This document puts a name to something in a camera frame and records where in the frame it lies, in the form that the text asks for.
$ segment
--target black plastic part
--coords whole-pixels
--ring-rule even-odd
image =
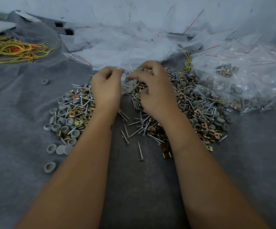
[[[55,22],[56,27],[64,27],[62,22]]]
[[[66,35],[73,35],[73,30],[65,29]]]

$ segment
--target white wall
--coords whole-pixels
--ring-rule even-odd
[[[262,41],[276,44],[276,0],[0,0],[0,12],[16,9],[67,22],[141,20],[149,28],[175,33],[205,9],[195,25],[207,22],[214,32],[238,29],[236,37],[260,33]]]

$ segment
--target yellow wire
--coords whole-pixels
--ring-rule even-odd
[[[11,58],[0,59],[0,64],[21,61],[28,61],[31,63],[34,59],[41,59],[50,54],[57,48],[57,46],[60,44],[60,41],[50,50],[48,50],[48,44],[49,42],[45,42],[44,44],[40,45],[34,45],[21,42],[15,38],[11,38],[10,36],[0,37],[0,57],[11,56]]]
[[[185,56],[188,58],[188,60],[185,61],[185,68],[180,70],[180,71],[189,71],[191,69],[191,67],[189,66],[189,64],[191,64],[192,60],[191,60],[191,57],[190,57],[190,54],[189,52],[187,51],[188,55],[186,54],[185,51],[183,51],[183,53],[185,54]]]

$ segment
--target gray fabric surface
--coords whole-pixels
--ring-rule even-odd
[[[9,21],[17,24],[12,34],[26,42],[53,46],[60,39],[45,23],[30,23],[14,13]],[[66,158],[45,151],[57,141],[42,127],[71,84],[84,83],[94,72],[61,52],[66,52],[64,45],[32,64],[0,65],[0,229],[13,227],[52,177],[43,166]],[[181,68],[184,60],[174,56],[166,64]],[[51,83],[42,85],[42,79]],[[138,116],[130,96],[122,98],[121,109]],[[100,228],[188,228],[174,161],[162,158],[152,138],[137,135],[125,146],[122,127],[117,116]],[[129,127],[129,133],[135,129]],[[144,162],[139,162],[138,140]],[[214,145],[213,156],[276,228],[276,110],[234,115],[229,137]]]

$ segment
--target forearm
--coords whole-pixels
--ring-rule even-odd
[[[95,111],[67,159],[16,227],[98,228],[115,114]]]
[[[266,228],[212,157],[184,114],[162,123],[192,228]]]

